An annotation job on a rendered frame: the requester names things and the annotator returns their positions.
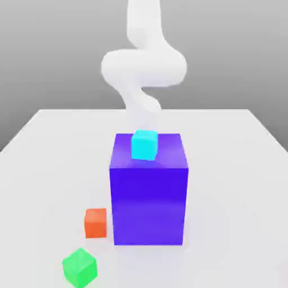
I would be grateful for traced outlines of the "large purple box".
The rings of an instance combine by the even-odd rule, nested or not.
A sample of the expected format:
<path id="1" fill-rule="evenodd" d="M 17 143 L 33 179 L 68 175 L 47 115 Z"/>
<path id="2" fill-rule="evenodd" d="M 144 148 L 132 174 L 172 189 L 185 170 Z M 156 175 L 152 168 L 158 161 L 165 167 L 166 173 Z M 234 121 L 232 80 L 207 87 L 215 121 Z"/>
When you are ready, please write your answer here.
<path id="1" fill-rule="evenodd" d="M 159 134 L 155 160 L 131 157 L 131 134 L 117 134 L 110 161 L 115 245 L 182 245 L 188 163 L 180 134 Z"/>

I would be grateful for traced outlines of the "small green cube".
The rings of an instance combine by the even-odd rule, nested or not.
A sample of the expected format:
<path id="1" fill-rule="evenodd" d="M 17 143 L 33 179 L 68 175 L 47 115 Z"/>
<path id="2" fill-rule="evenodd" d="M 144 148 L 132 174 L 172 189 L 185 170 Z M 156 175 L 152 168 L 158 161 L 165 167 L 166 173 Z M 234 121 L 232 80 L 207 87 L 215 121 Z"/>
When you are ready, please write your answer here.
<path id="1" fill-rule="evenodd" d="M 84 288 L 97 276 L 96 259 L 83 248 L 74 251 L 62 261 L 65 278 L 75 287 Z"/>

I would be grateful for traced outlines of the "small orange cube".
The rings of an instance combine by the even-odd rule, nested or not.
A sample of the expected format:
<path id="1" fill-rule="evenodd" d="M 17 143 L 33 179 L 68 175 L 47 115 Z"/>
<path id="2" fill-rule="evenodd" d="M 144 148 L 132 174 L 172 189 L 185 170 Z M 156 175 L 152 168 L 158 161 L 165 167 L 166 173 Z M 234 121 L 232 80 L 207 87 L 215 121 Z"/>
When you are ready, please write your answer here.
<path id="1" fill-rule="evenodd" d="M 84 229 L 87 239 L 105 238 L 107 236 L 106 209 L 87 209 L 84 217 Z"/>

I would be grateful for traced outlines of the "small cyan cube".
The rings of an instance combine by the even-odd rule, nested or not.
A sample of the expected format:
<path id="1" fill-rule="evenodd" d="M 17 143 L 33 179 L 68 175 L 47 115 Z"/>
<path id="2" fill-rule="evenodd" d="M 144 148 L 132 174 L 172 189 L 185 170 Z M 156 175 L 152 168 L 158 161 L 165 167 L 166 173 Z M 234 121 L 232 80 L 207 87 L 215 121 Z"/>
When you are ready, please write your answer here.
<path id="1" fill-rule="evenodd" d="M 158 133 L 152 130 L 137 130 L 131 139 L 133 159 L 154 161 L 158 153 Z"/>

